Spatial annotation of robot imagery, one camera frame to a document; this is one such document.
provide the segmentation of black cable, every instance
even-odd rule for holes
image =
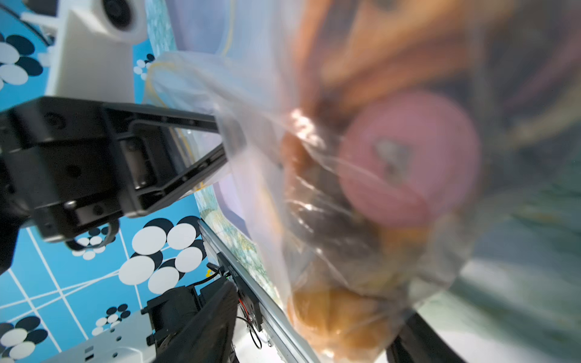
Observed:
[[[107,224],[109,226],[109,230],[107,231],[107,236],[105,236],[105,240],[101,241],[101,243],[99,243],[98,245],[83,246],[83,245],[79,244],[74,238],[69,239],[69,240],[65,241],[64,243],[71,251],[85,251],[85,250],[92,250],[92,249],[97,249],[100,247],[107,246],[109,243],[111,243],[115,240],[115,235],[119,231],[119,220],[114,218],[114,219],[110,220]]]
[[[211,275],[211,276],[209,276],[209,277],[205,278],[205,279],[204,279],[204,280],[202,280],[202,281],[194,282],[194,283],[193,283],[193,284],[191,284],[190,286],[197,286],[197,285],[201,285],[201,284],[203,284],[203,283],[206,283],[206,282],[208,282],[209,280],[212,280],[213,278],[215,278],[215,277],[216,277],[216,275],[218,275],[218,272],[214,272],[214,274],[213,274],[213,275]]]
[[[254,325],[252,325],[248,320],[246,320],[242,317],[236,317],[236,319],[244,320],[244,322],[248,326],[248,331],[250,332],[250,337],[252,338],[252,342],[254,343],[254,346],[258,349],[262,349],[262,340],[260,340],[260,337],[258,336],[258,333],[256,332],[256,329],[254,328]],[[260,346],[258,344],[256,344],[256,340],[254,339],[252,332],[254,332],[254,335],[256,335],[256,337],[258,338],[258,341],[260,342]]]
[[[250,318],[248,317],[248,315],[246,315],[246,310],[244,310],[244,308],[242,307],[242,305],[239,305],[238,307],[240,307],[240,310],[242,310],[242,314],[244,315],[244,317],[246,318],[246,320],[250,320]]]
[[[41,40],[41,42],[44,43],[44,45],[46,46],[50,46],[51,44],[46,40],[46,38],[38,31],[36,30],[36,28],[34,28],[32,25],[30,25],[29,23],[27,23],[26,21],[22,20],[20,18],[20,16],[15,13],[11,8],[7,7],[6,5],[0,3],[0,9],[4,10],[6,13],[8,13],[9,15],[11,15],[14,19],[18,20],[19,22],[22,23],[22,25],[24,25],[26,28],[28,28],[28,30],[30,30],[31,32],[34,33],[34,35],[36,35],[38,37],[38,39]]]

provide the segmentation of food in plastic bag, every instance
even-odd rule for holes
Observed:
[[[293,326],[322,357],[372,361],[575,151],[581,4],[297,4],[262,4],[255,53],[161,60],[216,104]]]

